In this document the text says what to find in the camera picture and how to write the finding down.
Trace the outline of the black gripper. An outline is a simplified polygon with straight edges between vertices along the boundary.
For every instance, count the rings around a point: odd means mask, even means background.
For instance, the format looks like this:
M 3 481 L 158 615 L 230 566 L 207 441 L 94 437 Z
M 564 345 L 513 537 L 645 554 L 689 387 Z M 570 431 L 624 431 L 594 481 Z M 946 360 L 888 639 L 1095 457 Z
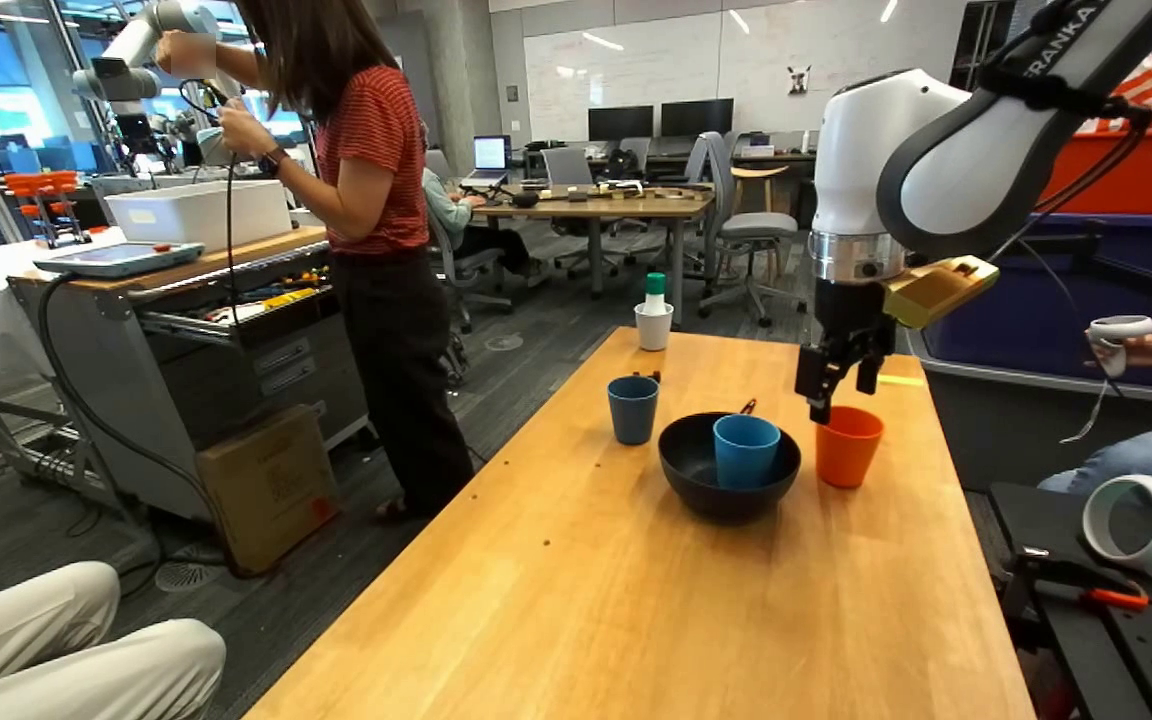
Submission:
M 880 283 L 816 283 L 821 336 L 802 348 L 795 383 L 808 387 L 808 418 L 831 418 L 831 392 L 856 367 L 856 387 L 875 396 L 884 360 L 898 348 L 898 321 Z

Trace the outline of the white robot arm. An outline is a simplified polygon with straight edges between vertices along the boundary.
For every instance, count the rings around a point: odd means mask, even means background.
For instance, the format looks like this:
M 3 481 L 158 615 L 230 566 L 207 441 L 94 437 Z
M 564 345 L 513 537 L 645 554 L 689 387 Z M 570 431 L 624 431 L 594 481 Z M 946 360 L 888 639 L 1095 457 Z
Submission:
M 816 321 L 795 392 L 816 424 L 856 377 L 875 392 L 910 260 L 987 257 L 1041 211 L 1057 152 L 1095 117 L 1143 124 L 1118 85 L 1152 53 L 1152 0 L 1049 0 L 972 86 L 923 66 L 846 85 L 816 152 Z

